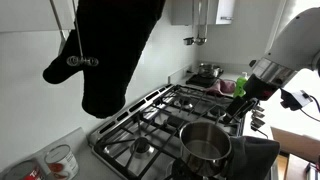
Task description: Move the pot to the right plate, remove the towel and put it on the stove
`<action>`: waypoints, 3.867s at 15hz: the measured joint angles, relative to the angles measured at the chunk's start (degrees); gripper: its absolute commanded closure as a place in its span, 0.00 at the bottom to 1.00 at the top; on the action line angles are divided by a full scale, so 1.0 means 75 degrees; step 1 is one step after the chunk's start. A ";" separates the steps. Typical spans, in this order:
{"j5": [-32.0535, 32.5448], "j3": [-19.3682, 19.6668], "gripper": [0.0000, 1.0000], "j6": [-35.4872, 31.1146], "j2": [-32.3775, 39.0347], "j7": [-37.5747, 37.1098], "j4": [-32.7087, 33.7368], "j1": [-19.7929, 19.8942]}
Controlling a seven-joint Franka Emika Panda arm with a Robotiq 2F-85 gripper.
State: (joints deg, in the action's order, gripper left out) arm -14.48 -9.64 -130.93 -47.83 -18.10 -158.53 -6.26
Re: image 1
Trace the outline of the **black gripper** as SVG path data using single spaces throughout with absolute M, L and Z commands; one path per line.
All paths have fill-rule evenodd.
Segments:
M 248 111 L 257 106 L 259 100 L 267 101 L 278 90 L 278 87 L 270 85 L 252 74 L 244 84 L 243 89 L 245 90 L 244 98 L 246 100 L 239 96 L 233 99 L 226 108 L 226 116 L 223 119 L 225 124 L 228 124 L 231 120 L 239 121 Z

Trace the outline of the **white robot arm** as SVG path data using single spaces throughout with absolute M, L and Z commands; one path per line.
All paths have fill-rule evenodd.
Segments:
M 307 105 L 312 99 L 306 94 L 290 93 L 284 87 L 301 69 L 319 70 L 319 55 L 320 8 L 315 7 L 296 15 L 267 53 L 249 63 L 252 75 L 243 86 L 245 94 L 229 104 L 223 122 L 229 124 L 242 118 L 258 101 L 267 101 L 278 89 L 284 108 L 296 111 Z

